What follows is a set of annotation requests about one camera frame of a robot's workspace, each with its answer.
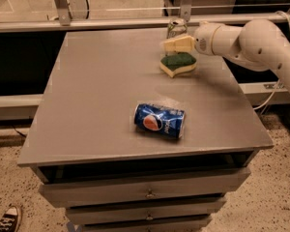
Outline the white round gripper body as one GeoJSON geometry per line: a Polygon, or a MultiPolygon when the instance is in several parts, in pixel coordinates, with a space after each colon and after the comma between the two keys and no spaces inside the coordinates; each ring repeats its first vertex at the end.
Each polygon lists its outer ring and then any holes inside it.
{"type": "Polygon", "coordinates": [[[221,27],[221,23],[201,22],[199,27],[194,32],[195,49],[205,55],[212,56],[213,52],[213,38],[216,30],[221,27]]]}

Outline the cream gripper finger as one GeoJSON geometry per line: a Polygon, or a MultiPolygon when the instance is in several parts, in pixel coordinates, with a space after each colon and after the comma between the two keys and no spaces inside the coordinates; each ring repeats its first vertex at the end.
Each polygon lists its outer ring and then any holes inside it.
{"type": "Polygon", "coordinates": [[[192,52],[194,49],[194,38],[190,35],[181,35],[170,38],[161,44],[165,52],[192,52]]]}

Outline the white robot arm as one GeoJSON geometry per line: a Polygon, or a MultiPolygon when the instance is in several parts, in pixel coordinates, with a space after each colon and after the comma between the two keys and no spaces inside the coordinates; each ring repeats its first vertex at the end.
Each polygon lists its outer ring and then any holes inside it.
{"type": "Polygon", "coordinates": [[[221,56],[255,72],[271,70],[290,94],[290,43],[281,30],[266,19],[254,19],[243,27],[202,22],[194,31],[162,43],[166,52],[191,52],[221,56]]]}

